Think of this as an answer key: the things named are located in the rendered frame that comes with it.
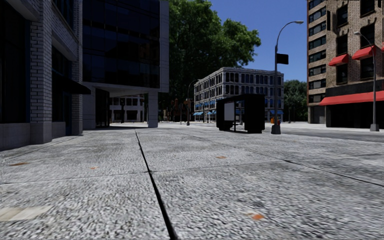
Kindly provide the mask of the grey street lamp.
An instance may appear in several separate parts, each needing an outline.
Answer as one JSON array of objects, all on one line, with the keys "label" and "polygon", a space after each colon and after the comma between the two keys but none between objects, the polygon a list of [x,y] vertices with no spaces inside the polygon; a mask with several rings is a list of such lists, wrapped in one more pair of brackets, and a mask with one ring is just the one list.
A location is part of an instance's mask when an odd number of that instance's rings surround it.
[{"label": "grey street lamp", "polygon": [[273,135],[280,135],[281,134],[281,127],[280,125],[278,124],[278,88],[279,88],[279,85],[278,85],[278,43],[279,43],[279,37],[280,37],[280,34],[281,32],[283,31],[283,29],[290,25],[290,24],[303,24],[304,21],[303,20],[295,20],[295,21],[290,21],[288,22],[287,24],[285,24],[281,30],[279,31],[278,33],[278,36],[277,36],[277,40],[276,40],[276,44],[274,46],[274,123],[271,127],[271,134]]},{"label": "grey street lamp", "polygon": [[190,98],[189,98],[189,93],[190,93],[190,87],[192,84],[194,84],[195,82],[198,82],[199,79],[194,79],[193,81],[191,81],[188,85],[188,88],[187,88],[187,99],[186,99],[186,102],[187,102],[187,122],[186,122],[186,125],[189,126],[190,125]]},{"label": "grey street lamp", "polygon": [[375,50],[375,45],[371,43],[360,31],[355,31],[353,33],[354,35],[363,37],[364,39],[367,40],[367,42],[371,45],[371,52],[372,52],[372,64],[373,64],[373,99],[372,99],[372,124],[370,125],[370,131],[371,132],[379,132],[380,127],[377,124],[377,110],[376,110],[376,50]]}]

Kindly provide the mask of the brown brick building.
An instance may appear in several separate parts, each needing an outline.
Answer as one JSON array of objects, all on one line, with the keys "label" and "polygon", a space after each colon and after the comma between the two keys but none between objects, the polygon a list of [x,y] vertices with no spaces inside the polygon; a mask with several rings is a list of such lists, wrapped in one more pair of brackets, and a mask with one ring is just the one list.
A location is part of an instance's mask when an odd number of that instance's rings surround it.
[{"label": "brown brick building", "polygon": [[373,123],[373,55],[376,123],[384,129],[384,0],[308,0],[308,122],[331,128]]}]

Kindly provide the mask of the grey brick building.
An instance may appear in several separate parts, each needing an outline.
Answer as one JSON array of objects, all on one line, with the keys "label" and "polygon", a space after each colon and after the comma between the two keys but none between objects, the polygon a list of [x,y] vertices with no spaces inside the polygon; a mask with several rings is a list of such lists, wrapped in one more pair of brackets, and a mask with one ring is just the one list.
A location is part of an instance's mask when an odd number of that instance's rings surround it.
[{"label": "grey brick building", "polygon": [[82,0],[0,0],[0,151],[82,133],[82,20]]}]

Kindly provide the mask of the glass tower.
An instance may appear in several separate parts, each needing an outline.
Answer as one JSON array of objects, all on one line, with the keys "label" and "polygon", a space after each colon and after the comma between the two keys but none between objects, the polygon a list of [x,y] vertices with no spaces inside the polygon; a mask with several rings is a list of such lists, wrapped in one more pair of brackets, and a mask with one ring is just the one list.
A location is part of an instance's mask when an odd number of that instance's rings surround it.
[{"label": "glass tower", "polygon": [[83,0],[84,129],[109,125],[109,98],[147,95],[144,119],[158,126],[158,94],[169,91],[168,0]]}]

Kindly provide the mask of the pale stone building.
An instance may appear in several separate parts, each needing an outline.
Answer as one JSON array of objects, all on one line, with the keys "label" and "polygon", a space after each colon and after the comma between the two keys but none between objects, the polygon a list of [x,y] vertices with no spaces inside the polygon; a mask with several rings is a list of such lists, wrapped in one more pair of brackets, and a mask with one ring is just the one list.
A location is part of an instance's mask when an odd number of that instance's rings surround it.
[{"label": "pale stone building", "polygon": [[222,67],[194,84],[194,103],[191,112],[196,121],[214,122],[217,101],[241,94],[262,94],[264,120],[275,116],[275,83],[273,70]]}]

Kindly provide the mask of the black bus shelter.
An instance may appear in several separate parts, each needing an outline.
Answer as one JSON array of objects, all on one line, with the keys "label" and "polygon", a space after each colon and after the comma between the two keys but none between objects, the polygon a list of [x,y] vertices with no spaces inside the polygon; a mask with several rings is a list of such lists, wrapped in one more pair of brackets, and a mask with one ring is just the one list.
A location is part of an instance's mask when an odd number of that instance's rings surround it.
[{"label": "black bus shelter", "polygon": [[245,93],[216,102],[216,127],[220,131],[235,127],[236,116],[241,117],[245,131],[260,134],[265,129],[265,95]]}]

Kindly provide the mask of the trees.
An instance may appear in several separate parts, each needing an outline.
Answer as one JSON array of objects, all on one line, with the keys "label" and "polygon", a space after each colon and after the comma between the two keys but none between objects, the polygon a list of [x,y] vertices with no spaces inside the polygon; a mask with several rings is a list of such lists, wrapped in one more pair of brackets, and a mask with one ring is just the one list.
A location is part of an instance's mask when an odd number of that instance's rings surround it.
[{"label": "trees", "polygon": [[174,100],[193,97],[192,81],[222,67],[246,66],[261,45],[259,32],[230,18],[222,21],[209,0],[168,0],[169,91],[161,108],[174,113]]},{"label": "trees", "polygon": [[307,122],[307,83],[297,79],[287,80],[284,83],[283,105],[284,122]]}]

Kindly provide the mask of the pale concrete building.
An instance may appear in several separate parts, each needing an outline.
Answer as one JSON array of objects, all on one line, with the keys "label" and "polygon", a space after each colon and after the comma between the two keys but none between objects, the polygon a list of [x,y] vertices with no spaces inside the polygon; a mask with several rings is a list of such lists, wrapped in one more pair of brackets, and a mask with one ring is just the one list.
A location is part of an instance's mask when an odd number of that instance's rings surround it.
[{"label": "pale concrete building", "polygon": [[144,122],[144,100],[143,94],[110,97],[109,122],[120,123],[123,118],[125,123]]}]

